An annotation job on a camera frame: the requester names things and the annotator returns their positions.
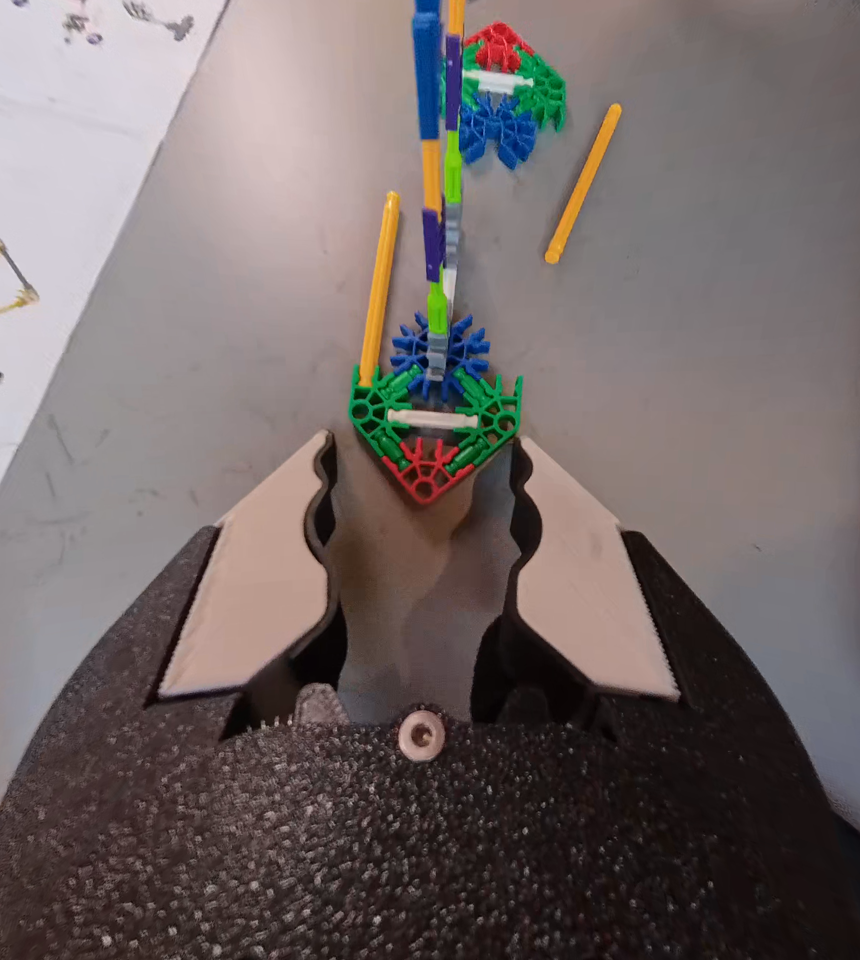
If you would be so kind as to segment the white instruction sheet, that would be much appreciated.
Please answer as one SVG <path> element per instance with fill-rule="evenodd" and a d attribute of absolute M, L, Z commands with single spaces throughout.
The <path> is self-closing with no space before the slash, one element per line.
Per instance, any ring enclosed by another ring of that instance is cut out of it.
<path fill-rule="evenodd" d="M 225 6 L 0 1 L 0 484 Z"/>

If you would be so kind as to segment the red corner connector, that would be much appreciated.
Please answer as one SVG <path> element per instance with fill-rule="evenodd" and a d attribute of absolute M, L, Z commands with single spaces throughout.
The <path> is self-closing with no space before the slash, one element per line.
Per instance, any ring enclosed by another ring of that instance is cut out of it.
<path fill-rule="evenodd" d="M 464 41 L 464 50 L 472 54 L 472 64 L 485 71 L 516 74 L 524 57 L 535 51 L 517 30 L 503 21 L 494 21 Z"/>

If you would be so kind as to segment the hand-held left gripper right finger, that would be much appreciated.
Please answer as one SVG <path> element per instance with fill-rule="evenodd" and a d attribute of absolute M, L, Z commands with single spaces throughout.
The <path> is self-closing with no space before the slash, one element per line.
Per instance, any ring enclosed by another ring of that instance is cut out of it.
<path fill-rule="evenodd" d="M 678 701 L 620 522 L 531 438 L 520 448 L 541 522 L 517 578 L 523 623 L 603 690 Z"/>

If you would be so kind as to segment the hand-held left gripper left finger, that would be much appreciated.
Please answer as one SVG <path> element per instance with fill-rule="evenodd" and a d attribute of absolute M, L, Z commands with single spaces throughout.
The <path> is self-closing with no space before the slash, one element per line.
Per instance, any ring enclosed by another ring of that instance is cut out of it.
<path fill-rule="evenodd" d="M 158 698 L 243 690 L 335 613 L 316 528 L 335 453 L 332 432 L 317 431 L 220 519 Z"/>

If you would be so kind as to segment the short white rod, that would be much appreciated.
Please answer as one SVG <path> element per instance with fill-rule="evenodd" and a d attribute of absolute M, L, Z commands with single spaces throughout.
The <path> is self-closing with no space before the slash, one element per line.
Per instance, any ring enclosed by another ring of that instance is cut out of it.
<path fill-rule="evenodd" d="M 487 93 L 497 93 L 512 97 L 518 89 L 534 87 L 534 78 L 520 74 L 503 73 L 482 69 L 466 69 L 462 71 L 465 83 L 475 86 L 475 90 Z"/>

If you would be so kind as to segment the long yellow rod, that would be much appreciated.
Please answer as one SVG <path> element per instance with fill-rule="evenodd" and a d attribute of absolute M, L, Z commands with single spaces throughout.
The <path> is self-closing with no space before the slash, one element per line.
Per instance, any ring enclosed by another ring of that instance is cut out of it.
<path fill-rule="evenodd" d="M 580 170 L 570 197 L 568 198 L 556 224 L 556 228 L 544 253 L 544 261 L 549 265 L 559 263 L 569 238 L 585 204 L 590 188 L 601 168 L 623 113 L 620 103 L 610 105 L 589 153 Z"/>

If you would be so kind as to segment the blue snowflake connector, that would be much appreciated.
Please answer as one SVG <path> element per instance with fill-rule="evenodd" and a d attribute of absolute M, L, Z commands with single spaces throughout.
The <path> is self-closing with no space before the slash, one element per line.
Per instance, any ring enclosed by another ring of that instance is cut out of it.
<path fill-rule="evenodd" d="M 535 145 L 537 124 L 531 111 L 521 111 L 517 98 L 475 94 L 460 105 L 459 149 L 465 164 L 481 160 L 492 143 L 508 170 L 526 162 Z"/>

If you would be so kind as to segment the green fan-shaped connector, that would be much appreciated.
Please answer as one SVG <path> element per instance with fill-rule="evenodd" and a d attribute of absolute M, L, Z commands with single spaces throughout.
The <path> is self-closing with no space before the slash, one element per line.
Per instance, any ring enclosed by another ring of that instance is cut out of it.
<path fill-rule="evenodd" d="M 521 65 L 516 77 L 532 80 L 532 85 L 523 84 L 516 89 L 516 115 L 530 114 L 540 129 L 551 124 L 560 132 L 567 114 L 565 80 L 540 55 L 523 49 L 519 55 Z"/>

